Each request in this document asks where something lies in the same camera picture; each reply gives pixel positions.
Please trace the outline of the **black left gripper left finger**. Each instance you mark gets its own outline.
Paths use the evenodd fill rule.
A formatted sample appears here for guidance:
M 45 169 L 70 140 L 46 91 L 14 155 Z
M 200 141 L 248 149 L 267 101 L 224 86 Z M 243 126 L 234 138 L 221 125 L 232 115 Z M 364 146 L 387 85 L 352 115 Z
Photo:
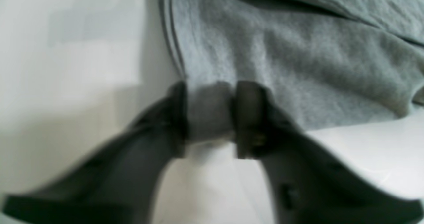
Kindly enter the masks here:
M 184 155 L 186 111 L 187 87 L 178 82 L 68 174 L 7 195 L 3 213 L 30 224 L 148 224 L 162 171 Z

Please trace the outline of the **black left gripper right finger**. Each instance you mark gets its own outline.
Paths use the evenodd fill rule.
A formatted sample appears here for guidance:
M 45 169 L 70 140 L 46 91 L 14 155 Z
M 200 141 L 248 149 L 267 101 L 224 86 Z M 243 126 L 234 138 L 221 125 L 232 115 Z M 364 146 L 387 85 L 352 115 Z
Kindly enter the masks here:
M 234 96 L 237 157 L 258 160 L 279 224 L 417 224 L 423 206 L 376 188 L 309 138 L 256 82 Z

